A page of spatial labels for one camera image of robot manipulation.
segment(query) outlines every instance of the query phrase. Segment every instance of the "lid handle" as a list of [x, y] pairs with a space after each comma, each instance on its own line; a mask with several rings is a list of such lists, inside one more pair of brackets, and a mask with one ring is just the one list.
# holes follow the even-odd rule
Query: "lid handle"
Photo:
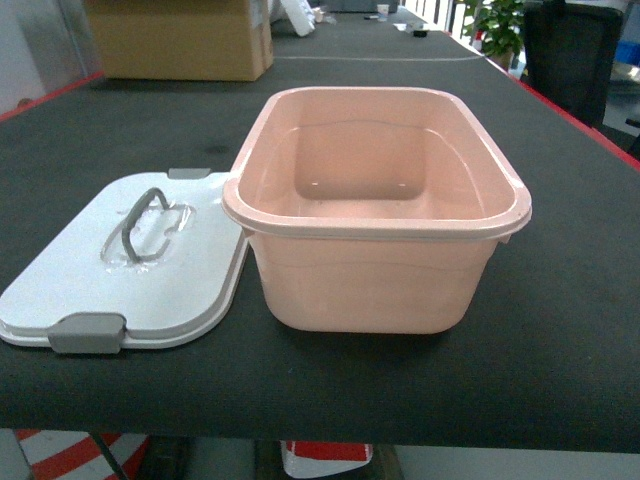
[[156, 197], [158, 197], [158, 199], [160, 200], [162, 208], [165, 210], [169, 210], [167, 197], [164, 196], [162, 190], [154, 187], [147, 190], [138, 199], [138, 201], [131, 208], [131, 211], [127, 215], [127, 218], [125, 218], [124, 220], [124, 226], [122, 227], [122, 246], [124, 247], [124, 251], [127, 252], [127, 255], [133, 263], [140, 263], [142, 261], [142, 258], [136, 253], [133, 245], [131, 244], [131, 230], [133, 230], [146, 208]]

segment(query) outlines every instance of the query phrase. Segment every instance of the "table surface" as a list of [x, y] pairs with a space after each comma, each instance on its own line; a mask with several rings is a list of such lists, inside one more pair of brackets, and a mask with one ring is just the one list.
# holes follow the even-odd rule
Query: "table surface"
[[187, 345], [59, 356], [0, 342], [0, 427], [640, 452], [638, 172], [447, 35], [396, 31], [403, 11], [362, 17], [306, 38], [274, 25], [275, 63], [253, 83], [100, 79], [0, 124], [0, 291], [109, 182], [228, 170], [277, 91], [429, 87], [470, 107], [533, 198], [462, 322], [293, 330], [250, 253], [227, 316]]

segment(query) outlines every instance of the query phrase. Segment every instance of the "green leaves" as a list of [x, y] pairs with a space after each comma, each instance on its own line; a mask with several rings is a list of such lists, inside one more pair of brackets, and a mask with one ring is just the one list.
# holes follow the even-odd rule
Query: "green leaves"
[[485, 32], [482, 51], [487, 56], [498, 56], [522, 50], [523, 0], [493, 0], [483, 4], [475, 27]]

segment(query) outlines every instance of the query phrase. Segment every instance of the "plastic container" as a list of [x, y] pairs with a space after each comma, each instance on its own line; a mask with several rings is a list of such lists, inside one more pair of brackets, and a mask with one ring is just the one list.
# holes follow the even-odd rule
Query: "plastic container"
[[267, 304], [304, 330], [435, 333], [463, 317], [531, 197], [471, 111], [418, 88], [274, 95], [223, 190]]

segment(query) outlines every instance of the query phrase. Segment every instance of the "potted plant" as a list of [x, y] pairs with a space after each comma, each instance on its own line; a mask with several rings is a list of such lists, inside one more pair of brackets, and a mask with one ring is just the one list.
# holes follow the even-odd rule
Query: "potted plant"
[[523, 46], [522, 24], [524, 0], [493, 0], [482, 2], [472, 32], [482, 31], [482, 52], [507, 70], [514, 55]]

